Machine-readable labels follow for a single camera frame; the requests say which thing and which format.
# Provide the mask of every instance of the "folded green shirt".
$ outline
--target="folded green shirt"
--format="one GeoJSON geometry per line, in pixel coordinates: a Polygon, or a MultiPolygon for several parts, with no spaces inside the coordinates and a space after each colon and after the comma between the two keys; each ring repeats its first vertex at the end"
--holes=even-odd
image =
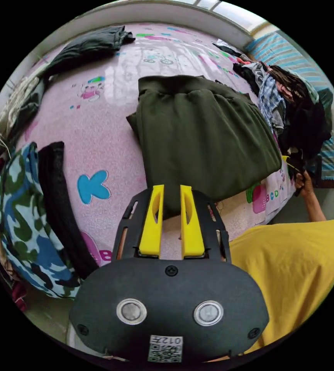
{"type": "Polygon", "coordinates": [[[127,120],[137,136],[148,187],[164,184],[164,218],[180,214],[180,185],[218,202],[265,179],[281,155],[248,94],[194,76],[139,79],[127,120]]]}

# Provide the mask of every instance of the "hand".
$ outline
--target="hand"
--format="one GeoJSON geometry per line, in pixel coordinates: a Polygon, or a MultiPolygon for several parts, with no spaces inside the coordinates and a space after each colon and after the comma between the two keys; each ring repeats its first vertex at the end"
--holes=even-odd
{"type": "Polygon", "coordinates": [[[305,171],[303,176],[298,173],[295,180],[295,187],[302,188],[300,194],[303,197],[309,196],[314,193],[314,187],[312,186],[312,180],[308,172],[305,171]]]}

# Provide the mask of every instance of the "yellow shirt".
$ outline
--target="yellow shirt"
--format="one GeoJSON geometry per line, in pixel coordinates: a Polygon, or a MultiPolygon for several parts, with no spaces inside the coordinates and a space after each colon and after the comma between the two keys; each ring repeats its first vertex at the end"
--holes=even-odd
{"type": "Polygon", "coordinates": [[[334,220],[254,227],[233,240],[230,251],[232,263],[261,288],[270,317],[246,353],[299,327],[334,285],[334,220]]]}

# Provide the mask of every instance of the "qr code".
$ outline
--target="qr code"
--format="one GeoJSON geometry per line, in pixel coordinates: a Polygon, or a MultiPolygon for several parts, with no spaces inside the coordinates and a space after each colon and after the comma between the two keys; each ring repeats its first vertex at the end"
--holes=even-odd
{"type": "Polygon", "coordinates": [[[182,361],[182,346],[150,344],[148,361],[180,363],[182,361]]]}

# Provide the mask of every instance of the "pink bedsheet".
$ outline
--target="pink bedsheet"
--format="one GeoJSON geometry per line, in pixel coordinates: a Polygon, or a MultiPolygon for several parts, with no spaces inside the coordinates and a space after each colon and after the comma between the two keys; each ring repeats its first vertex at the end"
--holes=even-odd
{"type": "MultiPolygon", "coordinates": [[[[138,79],[204,75],[258,101],[249,84],[233,72],[235,57],[212,45],[217,41],[214,37],[164,24],[129,24],[126,29],[136,37],[133,44],[123,46],[111,59],[57,78],[17,146],[35,141],[40,149],[54,141],[65,143],[64,172],[71,204],[99,265],[110,261],[118,223],[129,201],[146,188],[141,151],[126,120],[137,107],[138,79]]],[[[218,203],[230,240],[268,222],[293,191],[284,164],[253,192],[218,203]]],[[[180,217],[165,221],[162,258],[181,258],[179,237],[180,217]]]]}

